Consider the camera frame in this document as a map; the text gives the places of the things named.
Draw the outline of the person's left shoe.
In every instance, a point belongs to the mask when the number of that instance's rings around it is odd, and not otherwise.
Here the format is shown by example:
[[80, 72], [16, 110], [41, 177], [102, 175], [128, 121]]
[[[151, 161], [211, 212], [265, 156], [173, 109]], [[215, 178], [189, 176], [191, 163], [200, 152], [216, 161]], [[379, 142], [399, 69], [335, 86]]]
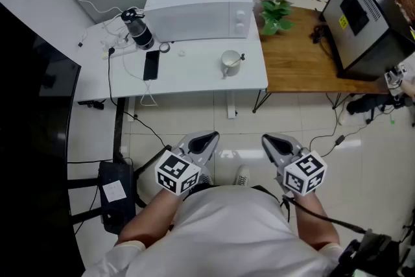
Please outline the person's left shoe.
[[200, 174], [198, 179], [198, 185], [207, 185], [207, 186], [213, 186], [214, 182], [211, 177], [211, 174], [208, 171], [204, 171]]

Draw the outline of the person's shoe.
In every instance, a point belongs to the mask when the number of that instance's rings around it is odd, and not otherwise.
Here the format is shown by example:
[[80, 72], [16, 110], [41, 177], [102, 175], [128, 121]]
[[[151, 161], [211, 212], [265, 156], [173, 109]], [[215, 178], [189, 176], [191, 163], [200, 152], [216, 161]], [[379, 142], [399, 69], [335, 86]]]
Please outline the person's shoe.
[[198, 185], [207, 185], [207, 186], [213, 186], [214, 182], [211, 177], [211, 174], [208, 171], [204, 171], [200, 174], [198, 179]]
[[233, 182], [236, 186], [247, 186], [250, 180], [250, 170], [246, 166], [242, 165], [238, 168]]

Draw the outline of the person's left forearm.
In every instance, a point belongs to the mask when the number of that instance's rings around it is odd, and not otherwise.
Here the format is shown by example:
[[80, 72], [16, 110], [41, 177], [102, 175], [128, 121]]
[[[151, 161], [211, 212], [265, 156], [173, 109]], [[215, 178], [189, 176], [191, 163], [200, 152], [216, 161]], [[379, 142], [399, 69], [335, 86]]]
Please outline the person's left forearm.
[[146, 248], [164, 237], [182, 198], [162, 189], [121, 231], [116, 245], [139, 241]]

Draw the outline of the person's right forearm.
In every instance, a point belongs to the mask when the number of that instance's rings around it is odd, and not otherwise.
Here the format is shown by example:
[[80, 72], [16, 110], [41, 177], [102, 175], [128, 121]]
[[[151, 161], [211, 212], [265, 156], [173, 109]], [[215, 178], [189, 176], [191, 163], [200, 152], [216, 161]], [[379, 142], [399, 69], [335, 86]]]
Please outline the person's right forearm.
[[[314, 192], [306, 196], [294, 194], [295, 201], [305, 209], [323, 217], [327, 217], [319, 199]], [[301, 240], [320, 250], [328, 244], [340, 244], [338, 232], [331, 222], [319, 219], [296, 207], [298, 236]]]

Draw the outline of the person's white shirt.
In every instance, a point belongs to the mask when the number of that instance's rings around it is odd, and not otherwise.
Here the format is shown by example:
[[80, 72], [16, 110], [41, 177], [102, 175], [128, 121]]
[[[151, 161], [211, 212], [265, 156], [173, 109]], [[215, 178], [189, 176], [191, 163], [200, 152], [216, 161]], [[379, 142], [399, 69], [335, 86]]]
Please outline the person's white shirt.
[[336, 240], [300, 239], [272, 195], [220, 186], [186, 198], [153, 245], [116, 245], [82, 277], [328, 277], [341, 253]]

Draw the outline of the large white-backed display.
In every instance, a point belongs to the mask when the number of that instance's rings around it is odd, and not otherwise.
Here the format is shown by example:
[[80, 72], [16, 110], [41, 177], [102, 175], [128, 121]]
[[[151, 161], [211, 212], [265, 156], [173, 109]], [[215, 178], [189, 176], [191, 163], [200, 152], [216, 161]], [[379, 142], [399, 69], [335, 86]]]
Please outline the large white-backed display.
[[329, 0], [321, 17], [340, 78], [375, 81], [415, 53], [410, 25], [394, 0]]

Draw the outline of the white desk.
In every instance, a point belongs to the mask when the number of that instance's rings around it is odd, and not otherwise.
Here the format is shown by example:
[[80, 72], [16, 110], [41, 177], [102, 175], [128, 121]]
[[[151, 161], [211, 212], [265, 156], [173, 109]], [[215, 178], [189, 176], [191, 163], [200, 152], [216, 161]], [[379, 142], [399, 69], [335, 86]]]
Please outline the white desk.
[[[168, 53], [160, 54], [158, 78], [142, 81], [146, 52], [138, 50], [117, 58], [102, 59], [106, 37], [102, 25], [87, 30], [83, 46], [70, 58], [81, 66], [75, 92], [76, 101], [108, 97], [156, 96], [168, 93], [226, 91], [228, 117], [234, 117], [233, 93], [237, 90], [263, 90], [268, 86], [265, 61], [254, 19], [245, 39], [214, 39], [172, 42]], [[179, 57], [178, 51], [185, 51]], [[238, 74], [223, 79], [221, 56], [233, 50], [244, 54]]]

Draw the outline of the person's right shoe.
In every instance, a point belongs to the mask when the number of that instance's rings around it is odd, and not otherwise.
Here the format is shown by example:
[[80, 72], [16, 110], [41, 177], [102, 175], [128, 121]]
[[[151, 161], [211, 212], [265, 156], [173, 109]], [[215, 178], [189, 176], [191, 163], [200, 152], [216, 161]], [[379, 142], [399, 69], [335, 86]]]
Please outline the person's right shoe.
[[236, 186], [247, 186], [250, 180], [250, 170], [246, 166], [242, 165], [238, 168], [233, 182]]

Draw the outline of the white mug with spoon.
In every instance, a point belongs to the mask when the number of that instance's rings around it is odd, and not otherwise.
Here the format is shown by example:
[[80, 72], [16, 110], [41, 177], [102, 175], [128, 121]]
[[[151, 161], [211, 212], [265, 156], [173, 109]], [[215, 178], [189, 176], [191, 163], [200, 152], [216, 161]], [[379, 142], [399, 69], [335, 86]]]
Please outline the white mug with spoon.
[[235, 67], [227, 67], [227, 66], [224, 65], [224, 58], [225, 58], [226, 54], [231, 53], [231, 52], [236, 52], [237, 53], [237, 51], [233, 51], [233, 50], [225, 51], [222, 54], [221, 59], [220, 59], [221, 60], [221, 71], [222, 71], [223, 79], [225, 79], [227, 77], [232, 77], [232, 76], [235, 76], [236, 74], [238, 74], [240, 66], [241, 66], [241, 63], [238, 66], [235, 66]]

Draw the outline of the black water bottle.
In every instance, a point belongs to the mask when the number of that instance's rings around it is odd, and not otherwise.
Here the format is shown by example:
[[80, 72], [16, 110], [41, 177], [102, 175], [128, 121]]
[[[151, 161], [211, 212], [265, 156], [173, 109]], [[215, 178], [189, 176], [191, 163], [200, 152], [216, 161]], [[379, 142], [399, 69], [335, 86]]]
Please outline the black water bottle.
[[142, 50], [149, 50], [154, 45], [154, 38], [147, 24], [143, 21], [144, 17], [144, 14], [140, 14], [134, 8], [125, 10], [121, 14], [121, 19], [137, 46]]

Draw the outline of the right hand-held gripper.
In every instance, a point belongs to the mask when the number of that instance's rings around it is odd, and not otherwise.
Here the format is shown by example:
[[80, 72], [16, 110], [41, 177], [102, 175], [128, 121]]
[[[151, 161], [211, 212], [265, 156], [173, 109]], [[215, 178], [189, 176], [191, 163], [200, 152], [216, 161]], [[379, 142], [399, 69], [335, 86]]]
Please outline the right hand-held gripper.
[[319, 187], [327, 173], [327, 163], [316, 151], [310, 151], [292, 136], [264, 134], [262, 146], [277, 167], [277, 180], [285, 192], [305, 196]]

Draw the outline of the curved black monitor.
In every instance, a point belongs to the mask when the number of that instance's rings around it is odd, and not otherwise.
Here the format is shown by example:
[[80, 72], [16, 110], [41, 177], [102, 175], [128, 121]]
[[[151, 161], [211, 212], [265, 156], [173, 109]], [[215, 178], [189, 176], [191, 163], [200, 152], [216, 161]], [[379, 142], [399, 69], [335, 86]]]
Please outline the curved black monitor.
[[0, 3], [0, 277], [80, 277], [67, 141], [80, 66]]

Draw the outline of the brown wooden table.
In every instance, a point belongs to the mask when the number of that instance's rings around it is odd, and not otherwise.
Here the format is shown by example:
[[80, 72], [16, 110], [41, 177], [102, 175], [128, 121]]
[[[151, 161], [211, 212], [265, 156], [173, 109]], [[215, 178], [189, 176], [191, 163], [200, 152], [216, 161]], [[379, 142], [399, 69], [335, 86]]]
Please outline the brown wooden table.
[[292, 7], [288, 20], [294, 26], [272, 36], [260, 36], [268, 86], [258, 95], [253, 113], [273, 93], [387, 94], [383, 80], [367, 82], [337, 77], [337, 67], [327, 40], [314, 44], [310, 37], [321, 24], [316, 10]]

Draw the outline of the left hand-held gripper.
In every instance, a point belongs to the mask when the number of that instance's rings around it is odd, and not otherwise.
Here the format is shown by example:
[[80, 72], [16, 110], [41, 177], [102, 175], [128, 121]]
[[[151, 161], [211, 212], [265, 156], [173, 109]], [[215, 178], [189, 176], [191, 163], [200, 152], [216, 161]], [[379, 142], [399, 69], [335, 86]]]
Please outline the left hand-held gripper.
[[177, 147], [185, 154], [193, 154], [194, 161], [189, 156], [165, 151], [154, 168], [157, 185], [176, 196], [183, 195], [196, 186], [201, 175], [210, 175], [206, 164], [214, 155], [219, 139], [217, 131], [209, 130], [186, 135]]

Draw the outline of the white power strip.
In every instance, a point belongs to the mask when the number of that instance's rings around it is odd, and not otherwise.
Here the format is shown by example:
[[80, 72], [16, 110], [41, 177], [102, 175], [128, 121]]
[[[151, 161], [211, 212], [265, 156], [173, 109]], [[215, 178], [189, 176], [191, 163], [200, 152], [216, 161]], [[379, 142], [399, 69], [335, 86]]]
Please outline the white power strip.
[[106, 48], [102, 53], [102, 59], [107, 60], [109, 58], [117, 58], [127, 54], [134, 53], [139, 50], [139, 47], [136, 44], [131, 44], [123, 48], [111, 47]]

